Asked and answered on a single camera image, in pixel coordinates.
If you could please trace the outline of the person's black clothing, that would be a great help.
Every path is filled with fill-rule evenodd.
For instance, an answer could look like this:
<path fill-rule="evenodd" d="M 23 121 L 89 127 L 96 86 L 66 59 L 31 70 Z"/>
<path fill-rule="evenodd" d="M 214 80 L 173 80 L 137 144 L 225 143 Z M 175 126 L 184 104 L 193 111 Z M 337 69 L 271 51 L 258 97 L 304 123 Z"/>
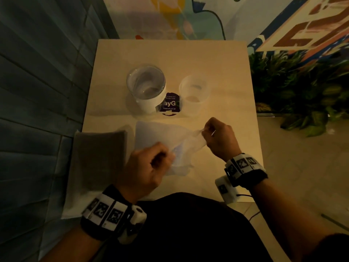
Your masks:
<path fill-rule="evenodd" d="M 224 203 L 179 192 L 132 205 L 145 224 L 129 245 L 109 238 L 103 262 L 273 262 L 247 218 Z"/>

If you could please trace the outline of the person's black sleeve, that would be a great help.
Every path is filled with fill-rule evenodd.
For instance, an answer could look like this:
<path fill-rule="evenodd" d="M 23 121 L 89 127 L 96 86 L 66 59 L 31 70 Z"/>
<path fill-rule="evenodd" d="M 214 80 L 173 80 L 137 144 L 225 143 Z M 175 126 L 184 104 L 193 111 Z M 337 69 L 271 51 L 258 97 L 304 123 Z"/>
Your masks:
<path fill-rule="evenodd" d="M 302 262 L 349 262 L 349 235 L 336 233 L 325 237 Z"/>

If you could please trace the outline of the right wristband with marker tags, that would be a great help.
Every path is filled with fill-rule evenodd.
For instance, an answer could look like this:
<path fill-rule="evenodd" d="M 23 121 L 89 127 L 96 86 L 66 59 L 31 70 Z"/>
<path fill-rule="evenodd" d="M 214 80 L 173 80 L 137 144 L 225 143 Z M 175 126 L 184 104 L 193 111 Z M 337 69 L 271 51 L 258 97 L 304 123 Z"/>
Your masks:
<path fill-rule="evenodd" d="M 264 167 L 251 155 L 245 153 L 228 160 L 224 170 L 233 187 L 240 186 L 247 190 L 268 179 Z"/>

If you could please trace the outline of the grey cloth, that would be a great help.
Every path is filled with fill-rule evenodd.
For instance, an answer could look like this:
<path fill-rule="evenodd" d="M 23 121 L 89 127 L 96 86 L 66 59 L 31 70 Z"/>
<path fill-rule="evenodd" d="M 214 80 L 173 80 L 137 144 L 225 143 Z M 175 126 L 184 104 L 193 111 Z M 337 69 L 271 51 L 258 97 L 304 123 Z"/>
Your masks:
<path fill-rule="evenodd" d="M 126 147 L 126 131 L 77 132 L 69 171 L 73 191 L 78 194 L 103 191 L 123 168 Z"/>

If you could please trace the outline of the person's left hand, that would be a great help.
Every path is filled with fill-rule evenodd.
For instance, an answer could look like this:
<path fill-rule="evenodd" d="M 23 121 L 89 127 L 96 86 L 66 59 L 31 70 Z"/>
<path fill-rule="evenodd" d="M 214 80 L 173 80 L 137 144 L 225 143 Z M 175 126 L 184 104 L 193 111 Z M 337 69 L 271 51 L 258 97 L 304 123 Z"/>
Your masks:
<path fill-rule="evenodd" d="M 116 176 L 114 186 L 128 202 L 136 204 L 161 184 L 165 174 L 153 170 L 151 147 L 134 150 L 123 170 Z"/>

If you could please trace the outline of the person's right forearm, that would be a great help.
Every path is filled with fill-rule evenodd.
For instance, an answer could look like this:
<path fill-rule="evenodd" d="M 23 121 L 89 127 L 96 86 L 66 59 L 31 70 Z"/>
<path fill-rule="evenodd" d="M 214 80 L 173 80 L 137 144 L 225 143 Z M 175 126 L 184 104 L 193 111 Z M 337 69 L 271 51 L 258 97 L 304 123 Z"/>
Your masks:
<path fill-rule="evenodd" d="M 301 262 L 334 232 L 288 198 L 269 179 L 249 189 L 277 242 L 292 262 Z"/>

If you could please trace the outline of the person's right hand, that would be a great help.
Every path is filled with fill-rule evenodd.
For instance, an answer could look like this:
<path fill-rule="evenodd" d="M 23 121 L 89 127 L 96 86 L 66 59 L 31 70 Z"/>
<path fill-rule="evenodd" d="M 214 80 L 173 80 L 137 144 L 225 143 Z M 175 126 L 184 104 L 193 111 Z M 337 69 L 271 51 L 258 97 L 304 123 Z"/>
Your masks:
<path fill-rule="evenodd" d="M 216 143 L 208 146 L 211 152 L 224 162 L 242 153 L 231 126 L 218 120 Z"/>

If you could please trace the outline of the translucent plastic cup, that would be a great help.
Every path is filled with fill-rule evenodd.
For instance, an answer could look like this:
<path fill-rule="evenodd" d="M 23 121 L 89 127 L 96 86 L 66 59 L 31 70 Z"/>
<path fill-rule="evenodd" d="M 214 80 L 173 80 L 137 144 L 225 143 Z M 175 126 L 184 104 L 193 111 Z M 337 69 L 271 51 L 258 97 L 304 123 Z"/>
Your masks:
<path fill-rule="evenodd" d="M 211 86 L 204 75 L 186 76 L 179 85 L 180 112 L 186 117 L 197 116 L 210 93 Z"/>

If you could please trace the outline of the person's left forearm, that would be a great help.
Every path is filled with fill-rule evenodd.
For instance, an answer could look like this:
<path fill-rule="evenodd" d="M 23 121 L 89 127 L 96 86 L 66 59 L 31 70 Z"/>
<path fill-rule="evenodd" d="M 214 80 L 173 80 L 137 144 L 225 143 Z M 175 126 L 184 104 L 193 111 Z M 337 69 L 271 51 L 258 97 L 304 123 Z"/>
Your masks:
<path fill-rule="evenodd" d="M 89 262 L 102 243 L 114 236 L 117 236 L 116 231 L 82 219 L 81 224 L 69 231 L 40 262 Z"/>

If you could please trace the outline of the green leafy plant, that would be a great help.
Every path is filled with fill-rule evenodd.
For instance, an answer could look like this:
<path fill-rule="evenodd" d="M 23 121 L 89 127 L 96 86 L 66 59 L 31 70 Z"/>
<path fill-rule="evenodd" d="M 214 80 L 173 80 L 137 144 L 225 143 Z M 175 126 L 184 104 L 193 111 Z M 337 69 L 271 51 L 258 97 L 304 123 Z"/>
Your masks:
<path fill-rule="evenodd" d="M 304 52 L 249 55 L 257 114 L 280 115 L 280 128 L 306 137 L 328 131 L 328 123 L 349 120 L 349 59 L 330 56 L 302 63 Z"/>

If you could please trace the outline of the glass jar with white label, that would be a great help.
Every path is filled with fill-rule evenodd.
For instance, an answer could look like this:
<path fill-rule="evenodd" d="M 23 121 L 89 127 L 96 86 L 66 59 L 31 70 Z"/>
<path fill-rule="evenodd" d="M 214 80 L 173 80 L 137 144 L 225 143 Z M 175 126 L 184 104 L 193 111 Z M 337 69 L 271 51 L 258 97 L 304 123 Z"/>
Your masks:
<path fill-rule="evenodd" d="M 159 110 L 167 94 L 163 71 L 155 65 L 140 65 L 127 75 L 126 85 L 140 110 L 152 114 Z"/>

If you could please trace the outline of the left wristband with marker tags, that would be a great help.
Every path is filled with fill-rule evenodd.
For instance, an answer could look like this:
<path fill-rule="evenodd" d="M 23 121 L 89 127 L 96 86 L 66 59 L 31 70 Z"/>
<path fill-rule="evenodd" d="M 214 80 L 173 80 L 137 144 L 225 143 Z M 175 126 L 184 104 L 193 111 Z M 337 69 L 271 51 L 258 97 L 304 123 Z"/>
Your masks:
<path fill-rule="evenodd" d="M 98 241 L 105 241 L 125 227 L 132 204 L 114 186 L 109 185 L 82 212 L 81 229 Z"/>

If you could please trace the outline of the clear plastic wrapper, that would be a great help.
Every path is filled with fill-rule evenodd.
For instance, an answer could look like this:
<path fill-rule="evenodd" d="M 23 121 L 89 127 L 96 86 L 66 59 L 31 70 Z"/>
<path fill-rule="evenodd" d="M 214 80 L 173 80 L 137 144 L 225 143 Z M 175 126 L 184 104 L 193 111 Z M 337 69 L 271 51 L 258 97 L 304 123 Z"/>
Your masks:
<path fill-rule="evenodd" d="M 185 138 L 172 149 L 175 159 L 170 169 L 166 172 L 166 176 L 186 176 L 189 174 L 190 170 L 194 167 L 191 163 L 193 155 L 207 145 L 202 132 L 203 129 L 200 129 L 186 135 Z"/>

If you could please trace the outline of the purple sticker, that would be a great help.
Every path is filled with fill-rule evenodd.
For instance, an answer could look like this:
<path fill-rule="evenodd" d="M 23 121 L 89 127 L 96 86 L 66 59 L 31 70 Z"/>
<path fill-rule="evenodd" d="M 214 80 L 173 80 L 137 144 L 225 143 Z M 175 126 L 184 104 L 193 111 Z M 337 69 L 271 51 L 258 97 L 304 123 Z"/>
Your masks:
<path fill-rule="evenodd" d="M 163 102 L 158 105 L 158 112 L 162 115 L 172 117 L 180 113 L 180 96 L 173 92 L 168 92 Z"/>

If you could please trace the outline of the white paper sheet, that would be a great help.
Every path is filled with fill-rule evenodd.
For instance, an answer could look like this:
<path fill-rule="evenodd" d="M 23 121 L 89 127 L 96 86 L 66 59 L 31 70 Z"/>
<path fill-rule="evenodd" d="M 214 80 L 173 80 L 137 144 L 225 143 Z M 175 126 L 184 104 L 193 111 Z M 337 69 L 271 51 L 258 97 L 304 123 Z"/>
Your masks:
<path fill-rule="evenodd" d="M 134 148 L 140 150 L 161 142 L 169 149 L 174 149 L 192 134 L 192 130 L 179 125 L 138 121 Z"/>

